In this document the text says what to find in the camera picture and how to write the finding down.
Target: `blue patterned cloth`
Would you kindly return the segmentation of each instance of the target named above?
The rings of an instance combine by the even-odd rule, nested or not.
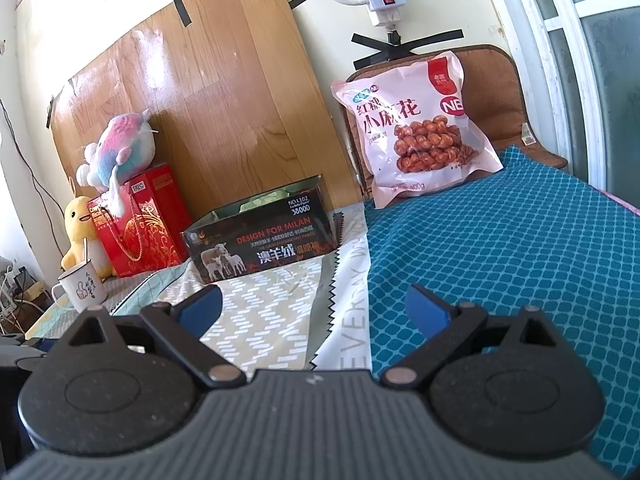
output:
[[[420,283],[492,314],[541,307],[607,401],[591,453],[624,474],[640,463],[640,218],[593,187],[528,159],[432,196],[375,210],[369,233],[374,374],[419,346],[404,294]]]

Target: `pink snack package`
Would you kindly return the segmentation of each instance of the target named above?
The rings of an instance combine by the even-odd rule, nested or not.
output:
[[[374,177],[376,208],[397,195],[456,186],[475,170],[502,169],[485,134],[465,114],[463,79],[460,60],[444,52],[331,86],[356,117],[365,164]]]

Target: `cardboard box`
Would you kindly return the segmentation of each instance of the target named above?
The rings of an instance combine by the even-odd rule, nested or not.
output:
[[[187,259],[180,233],[191,223],[191,216],[168,164],[128,180],[120,186],[120,196],[125,205],[122,218],[109,213],[106,193],[88,203],[98,236],[120,278]]]
[[[182,233],[204,283],[327,254],[337,247],[321,175],[233,202]]]

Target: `open box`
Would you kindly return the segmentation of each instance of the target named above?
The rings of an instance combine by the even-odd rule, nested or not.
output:
[[[182,232],[204,283],[327,254],[337,247],[321,175],[210,211]]]

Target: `white wall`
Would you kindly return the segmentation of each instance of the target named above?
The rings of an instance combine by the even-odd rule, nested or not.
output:
[[[0,41],[4,40],[6,47],[4,56],[0,56],[0,98],[14,126],[23,155],[36,166],[18,84],[14,9],[15,0],[0,0]],[[14,261],[19,267],[27,267],[37,279],[44,277],[47,282],[53,283],[58,276],[56,268],[60,267],[60,254],[51,239],[46,215],[33,189],[30,173],[18,157],[8,125],[1,114],[0,137],[0,255]],[[60,216],[53,208],[51,214],[52,217]],[[30,248],[27,236],[34,244],[34,251]],[[43,275],[36,258],[43,266],[50,267],[52,272]]]
[[[465,35],[463,40],[418,49],[418,53],[480,43],[508,49],[490,0],[407,1],[402,10],[404,20],[399,25],[403,41],[456,28],[461,28]],[[72,195],[51,132],[44,127],[50,98],[58,94],[66,79],[171,2],[23,0],[18,6],[18,58],[26,123],[43,176],[61,203],[66,204]],[[345,134],[330,84],[353,73],[355,59],[374,52],[351,43],[354,32],[383,41],[386,33],[372,27],[364,8],[340,6],[329,0],[308,0],[293,13],[336,127]]]

